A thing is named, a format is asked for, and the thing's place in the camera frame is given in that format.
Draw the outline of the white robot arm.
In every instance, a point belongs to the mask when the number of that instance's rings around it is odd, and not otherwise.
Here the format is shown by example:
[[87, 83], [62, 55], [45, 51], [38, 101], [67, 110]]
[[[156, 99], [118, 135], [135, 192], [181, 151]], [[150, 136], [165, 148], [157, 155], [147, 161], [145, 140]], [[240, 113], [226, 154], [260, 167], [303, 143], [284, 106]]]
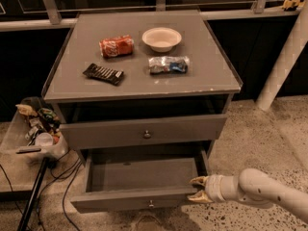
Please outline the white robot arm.
[[283, 185], [255, 168], [246, 168], [235, 176], [198, 176], [190, 184], [202, 187], [194, 195], [188, 196], [188, 200], [195, 203], [235, 201], [264, 209], [276, 204], [305, 223], [308, 222], [308, 194]]

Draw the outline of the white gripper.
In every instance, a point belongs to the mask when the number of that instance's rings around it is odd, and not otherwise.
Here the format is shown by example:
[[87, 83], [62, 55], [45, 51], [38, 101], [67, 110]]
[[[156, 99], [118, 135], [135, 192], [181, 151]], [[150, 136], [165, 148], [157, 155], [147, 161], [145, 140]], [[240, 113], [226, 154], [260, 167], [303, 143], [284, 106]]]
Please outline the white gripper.
[[221, 180], [223, 179], [222, 175], [211, 175], [211, 176], [198, 176], [194, 177], [191, 181], [191, 185], [198, 185], [205, 187], [205, 191], [201, 190], [194, 195], [189, 195], [188, 200], [199, 203], [199, 204], [208, 204], [208, 203], [220, 203], [224, 202], [225, 199], [221, 193]]

